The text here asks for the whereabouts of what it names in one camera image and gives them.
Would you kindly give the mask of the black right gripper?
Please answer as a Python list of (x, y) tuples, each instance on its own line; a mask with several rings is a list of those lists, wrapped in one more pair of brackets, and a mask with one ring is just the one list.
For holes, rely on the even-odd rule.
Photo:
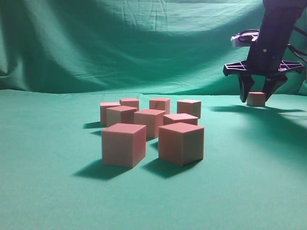
[(238, 75), (240, 100), (243, 103), (246, 102), (255, 83), (251, 75), (266, 76), (262, 92), (265, 94), (265, 101), (268, 101), (287, 82), (287, 77), (282, 74), (301, 73), (304, 69), (304, 65), (300, 62), (283, 60), (286, 47), (282, 49), (265, 47), (258, 42), (258, 39), (252, 42), (249, 47), (246, 60), (225, 64), (223, 69), (225, 76)]

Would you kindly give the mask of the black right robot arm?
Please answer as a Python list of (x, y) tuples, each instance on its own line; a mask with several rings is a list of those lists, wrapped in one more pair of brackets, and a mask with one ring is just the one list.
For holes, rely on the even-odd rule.
[(259, 29), (249, 29), (231, 37), (233, 46), (248, 46), (248, 57), (244, 61), (225, 64), (225, 76), (238, 76), (240, 100), (245, 102), (254, 85), (252, 75), (265, 77), (262, 92), (268, 100), (272, 94), (287, 82), (288, 72), (302, 73), (304, 65), (300, 62), (283, 59), (285, 50), (290, 49), (299, 59), (305, 53), (290, 45), (293, 31), (303, 35), (306, 32), (295, 26), (307, 7), (305, 0), (265, 0), (265, 13)]

